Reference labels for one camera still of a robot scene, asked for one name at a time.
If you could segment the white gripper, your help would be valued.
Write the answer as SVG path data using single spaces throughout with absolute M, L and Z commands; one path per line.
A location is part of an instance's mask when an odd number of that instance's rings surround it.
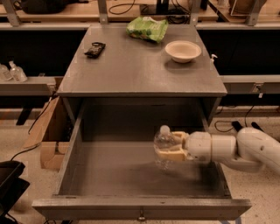
M 184 131 L 172 132 L 176 144 L 184 144 L 187 159 L 192 161 L 210 162 L 212 151 L 212 137 L 208 132 Z M 163 160 L 185 161 L 186 154 L 182 150 L 156 150 L 156 154 Z

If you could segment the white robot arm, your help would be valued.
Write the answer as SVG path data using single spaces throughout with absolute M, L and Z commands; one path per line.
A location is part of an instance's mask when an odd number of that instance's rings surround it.
M 280 174 L 280 143 L 263 131 L 241 128 L 236 136 L 205 131 L 171 132 L 162 126 L 154 137 L 154 151 L 163 161 L 218 162 L 242 172 L 269 167 Z

